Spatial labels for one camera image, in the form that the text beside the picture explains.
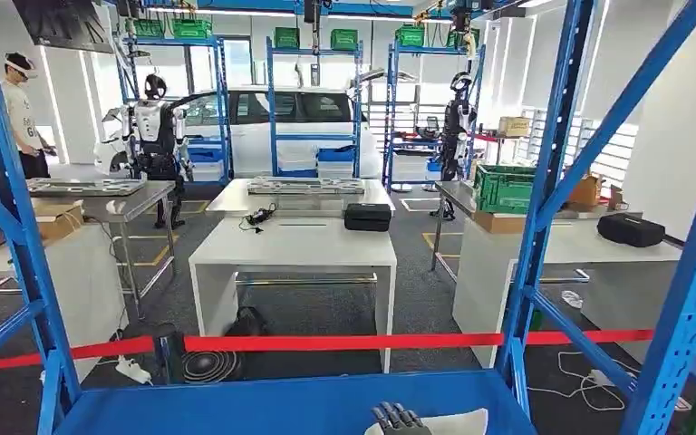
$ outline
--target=car roof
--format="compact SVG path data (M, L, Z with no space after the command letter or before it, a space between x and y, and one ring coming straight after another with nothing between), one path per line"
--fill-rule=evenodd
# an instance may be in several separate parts
M267 92L268 87L264 84L242 84L242 85L232 85L228 86L229 91L253 91L253 92ZM276 86L275 90L278 92L306 92L306 93L345 93L345 89L341 88L323 88L318 86L304 86L298 88L297 86ZM206 90L197 93L208 93L214 90Z

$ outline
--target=blue shelving rack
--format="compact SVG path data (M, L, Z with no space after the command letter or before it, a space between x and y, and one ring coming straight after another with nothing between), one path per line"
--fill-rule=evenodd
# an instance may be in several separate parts
M484 75L484 58L485 51L487 50L486 45L481 45L478 48L478 66L476 70L475 83L471 91L476 91L473 98L469 95L469 101L474 107L479 110L479 99L481 97L481 79ZM391 184L394 183L393 180L393 152L397 147L407 147L407 146L419 146L416 142L394 142L394 134L396 132L396 89L399 85L399 55L403 53L408 54L445 54L445 55L456 55L462 56L466 52L461 49L449 48L449 47L410 47L399 44L398 41L389 44L388 46L388 67L386 73L386 87L385 87L385 137L382 153L382 183L386 189L391 188ZM468 61L467 72L471 73L472 61ZM467 165L465 168L466 174L470 173L471 163L473 162L473 135L476 132L477 122L474 120L471 125L471 134L469 139L469 155L467 159ZM430 180L399 180L398 182L404 184L430 184Z
M233 143L230 131L230 109L228 104L227 74L226 74L226 53L225 44L222 37L214 36L206 39L184 38L184 39L165 39L127 37L123 39L130 53L135 51L138 46L161 46L161 47L208 47L212 50L212 58L215 62L215 92L217 94L217 127L218 137L208 138L189 138L188 153L191 151L213 151L219 148L220 158L223 161L223 170L218 181L199 181L194 184L216 184L226 185L233 178ZM121 65L119 58L116 58L117 70L119 73L119 85L121 87L121 100L124 102L136 102L140 99L140 90L137 84L137 69L132 62L130 74L126 73L126 68ZM130 97L128 88L131 89L133 97Z
M665 433L696 353L696 216L638 379L629 376L585 338L537 291L554 211L696 26L696 0L689 0L565 178L559 181L594 5L595 0L570 0L566 7L548 108L548 119L556 122L546 124L520 261L515 283L510 287L506 340L495 370L82 390L65 338L24 174L17 164L0 89L0 228L7 238L25 301L24 307L0 325L0 345L21 326L33 327L46 371L39 433L220 430L252 434L297 431L309 435L330 431L348 435L369 427L373 421L369 409L387 400L425 410L428 415L484 407L488 409L488 434L533 434L536 431L528 418L524 373L525 339L533 305L553 319L594 365L629 396L630 404L621 428L623 435Z
M270 36L266 38L267 54L267 74L268 74L268 101L270 110L268 119L271 128L271 173L274 176L280 175L281 169L278 167L278 155L276 154L276 142L278 140L341 140L351 142L354 147L353 177L361 177L362 159L362 88L359 85L359 75L362 73L363 43L360 41L355 50L324 50L320 49L314 53L310 49L302 48L275 48ZM276 133L276 92L274 91L274 54L290 54L296 56L315 56L317 60L321 56L352 56L355 66L353 87L353 130L351 134L300 134L300 133Z

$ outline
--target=blue shelf frame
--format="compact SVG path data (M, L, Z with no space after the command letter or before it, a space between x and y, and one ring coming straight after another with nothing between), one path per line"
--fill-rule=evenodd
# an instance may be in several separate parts
M353 88L353 128L351 134L281 134L276 133L276 91L274 89L274 54L290 54L297 56L314 56L320 64L322 56L351 56L355 67ZM359 179L362 160L362 87L359 85L359 76L362 73L363 43L360 41L355 50L322 50L314 53L313 50L303 48L275 48L271 37L266 38L266 68L268 78L268 101L273 110L268 111L268 122L271 134L271 174L275 177L281 175L278 167L278 154L276 142L278 140L340 140L350 141L355 147L353 159L353 177Z
M477 117L479 113L479 99L481 98L481 81L484 75L484 59L487 46L482 44L478 48L478 67L476 70L475 85L472 86L471 90L476 91L473 101L471 104L477 110ZM399 55L400 54L444 54L444 55L456 55L462 56L467 53L464 50L450 48L450 47L412 47L399 44L398 41L388 45L388 66L386 69L386 92L385 92L385 137L384 145L382 150L382 183L387 190L390 191L391 184L395 182L403 184L430 184L430 180L404 180L404 181L394 181L393 180L393 152L397 147L407 146L407 142L396 143L393 141L393 136L396 132L396 89L399 85ZM471 73L473 69L473 62L468 61L467 72ZM465 168L466 174L470 173L471 164L473 163L473 135L476 133L477 120L473 121L471 124L471 135L469 139L469 156L467 159L467 164Z
M696 353L696 215L638 379L628 375L601 348L585 338L569 319L543 297L537 291L537 280L542 274L553 215L548 210L558 209L567 198L585 168L593 162L691 34L696 26L696 0L689 0L678 13L565 178L559 181L575 107L576 78L580 72L594 6L595 0L570 0L566 6L548 109L548 119L556 119L556 122L546 124L516 279L509 292L504 327L506 338L498 355L496 370L506 382L506 392L512 390L518 405L529 415L524 350L530 315L537 306L629 397L630 404L621 433L660 434L668 428L673 407ZM19 160L14 139L7 126L0 89L0 228L5 232L25 302L21 309L0 325L0 345L22 325L32 325L46 370L38 427L40 433L52 433L62 427L64 417L82 396L93 395L94 391L82 391L78 382L24 173L17 164ZM389 382L400 379L399 375L385 376ZM191 389L195 392L208 391L203 386L169 388L170 391L182 392ZM183 421L184 416L181 416L180 424Z
M223 171L218 181L199 181L191 184L217 184L227 185L233 178L233 141L230 131L230 109L227 90L226 52L225 40L220 36L206 39L185 38L151 38L151 37L124 37L130 53L139 45L160 47L208 47L212 49L212 58L215 62L215 94L217 95L217 127L219 129L219 141L216 139L191 139L189 145L220 145L223 159ZM116 58L117 71L119 73L119 85L121 87L121 100L125 103L136 102L140 99L139 85L137 84L137 70L132 63L131 77ZM134 98L130 98L127 85L132 90Z

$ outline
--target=black case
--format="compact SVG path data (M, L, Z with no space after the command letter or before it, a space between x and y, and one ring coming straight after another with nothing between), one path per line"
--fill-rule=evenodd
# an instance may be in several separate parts
M600 218L596 229L607 240L632 247L651 247L665 237L664 226L626 213Z
M388 231L391 225L391 207L388 204L348 204L343 222L347 229Z

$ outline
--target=humanoid robot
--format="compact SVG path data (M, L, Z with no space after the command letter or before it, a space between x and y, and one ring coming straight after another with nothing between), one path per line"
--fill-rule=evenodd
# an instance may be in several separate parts
M156 74L145 78L143 93L147 100L121 107L121 141L130 156L133 176L138 177L144 172L148 179L175 182L170 216L172 227L179 227L185 224L179 218L185 195L185 180L181 172L184 169L189 175L192 167L185 139L185 109L172 107L163 100L167 84ZM135 132L140 137L139 147L136 147ZM156 228L164 227L164 211L159 203Z
M476 109L468 101L471 77L467 72L458 72L449 86L455 92L454 100L447 103L444 111L444 131L441 134L441 148L438 160L441 164L441 180L452 181L463 178L463 162L467 157L468 130L476 120ZM443 210L431 211L431 216L444 213L443 218L453 220L455 211L447 199Z

